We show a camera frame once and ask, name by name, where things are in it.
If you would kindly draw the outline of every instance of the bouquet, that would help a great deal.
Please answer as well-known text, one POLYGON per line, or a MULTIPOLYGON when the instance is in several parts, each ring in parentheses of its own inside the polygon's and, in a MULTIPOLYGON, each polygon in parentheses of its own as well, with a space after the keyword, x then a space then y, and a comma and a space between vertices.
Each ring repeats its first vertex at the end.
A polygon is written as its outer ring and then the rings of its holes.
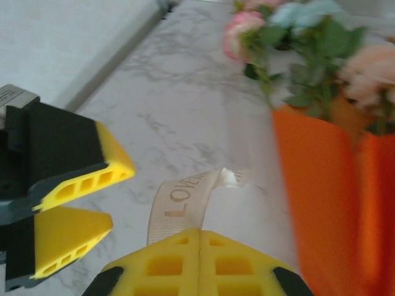
POLYGON ((302 273, 316 295, 395 295, 395 46, 332 0, 235 2, 225 54, 272 110, 302 273), (272 49, 303 63, 269 67, 272 49), (289 96, 275 107, 278 80, 289 96))

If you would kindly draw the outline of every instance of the tape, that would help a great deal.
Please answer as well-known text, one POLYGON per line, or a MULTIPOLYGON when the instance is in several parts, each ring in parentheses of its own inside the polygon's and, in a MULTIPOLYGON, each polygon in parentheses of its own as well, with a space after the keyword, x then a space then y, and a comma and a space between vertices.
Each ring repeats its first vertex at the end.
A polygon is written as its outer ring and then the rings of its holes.
POLYGON ((248 170, 234 173, 222 168, 163 182, 152 205, 147 245, 190 228, 201 229, 212 190, 244 187, 249 179, 248 170))

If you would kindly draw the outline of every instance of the light blue flower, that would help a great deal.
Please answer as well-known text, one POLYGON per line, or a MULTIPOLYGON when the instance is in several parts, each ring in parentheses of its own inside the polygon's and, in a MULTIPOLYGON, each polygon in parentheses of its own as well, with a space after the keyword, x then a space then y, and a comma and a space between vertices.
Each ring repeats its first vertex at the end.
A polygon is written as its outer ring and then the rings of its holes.
POLYGON ((286 3, 270 16, 268 22, 270 25, 280 26, 285 29, 291 28, 299 15, 299 10, 302 8, 303 4, 298 2, 286 3))
POLYGON ((298 9, 293 27, 301 29, 317 26, 327 15, 342 14, 344 10, 332 0, 314 0, 298 9))

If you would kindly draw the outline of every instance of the white marble table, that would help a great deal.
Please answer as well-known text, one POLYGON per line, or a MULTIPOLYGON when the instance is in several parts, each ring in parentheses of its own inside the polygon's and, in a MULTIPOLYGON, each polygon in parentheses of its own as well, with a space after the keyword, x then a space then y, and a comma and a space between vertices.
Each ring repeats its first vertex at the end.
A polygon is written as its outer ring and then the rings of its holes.
MULTIPOLYGON (((9 296, 79 296, 109 262, 143 248, 151 204, 166 179, 249 168, 244 189, 216 189, 205 229, 297 268, 270 112, 243 66, 222 52, 229 4, 185 1, 81 109, 103 122, 131 155, 137 175, 69 204, 110 213, 114 230, 82 260, 9 296)), ((285 71, 295 56, 274 52, 285 71)), ((277 103, 287 92, 280 88, 277 103)), ((0 269, 0 294, 4 291, 0 269)))

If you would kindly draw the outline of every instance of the orange vase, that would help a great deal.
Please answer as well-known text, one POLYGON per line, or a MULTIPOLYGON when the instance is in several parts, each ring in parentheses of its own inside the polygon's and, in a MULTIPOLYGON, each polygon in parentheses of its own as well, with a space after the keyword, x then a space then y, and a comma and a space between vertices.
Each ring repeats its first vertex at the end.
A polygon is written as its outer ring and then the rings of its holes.
POLYGON ((302 273, 316 296, 395 295, 395 136, 343 96, 332 111, 273 112, 302 273))

